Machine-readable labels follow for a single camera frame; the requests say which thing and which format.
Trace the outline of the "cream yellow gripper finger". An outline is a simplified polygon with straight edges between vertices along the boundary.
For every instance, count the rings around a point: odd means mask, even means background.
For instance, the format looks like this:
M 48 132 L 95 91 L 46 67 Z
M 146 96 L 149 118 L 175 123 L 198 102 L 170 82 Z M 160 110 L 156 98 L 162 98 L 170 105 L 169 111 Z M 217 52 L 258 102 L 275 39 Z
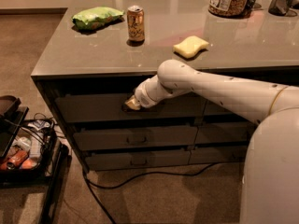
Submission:
M 140 110 L 141 104 L 138 102 L 138 100 L 135 98 L 134 95 L 132 95 L 128 100 L 124 103 L 127 110 Z

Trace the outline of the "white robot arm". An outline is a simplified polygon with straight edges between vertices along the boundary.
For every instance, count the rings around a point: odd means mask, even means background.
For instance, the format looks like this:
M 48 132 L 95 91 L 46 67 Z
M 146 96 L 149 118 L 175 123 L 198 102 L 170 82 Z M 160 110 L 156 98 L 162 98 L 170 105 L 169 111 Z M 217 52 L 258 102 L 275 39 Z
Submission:
M 245 159 L 239 223 L 299 224 L 299 88 L 167 60 L 125 104 L 150 108 L 191 91 L 257 125 Z

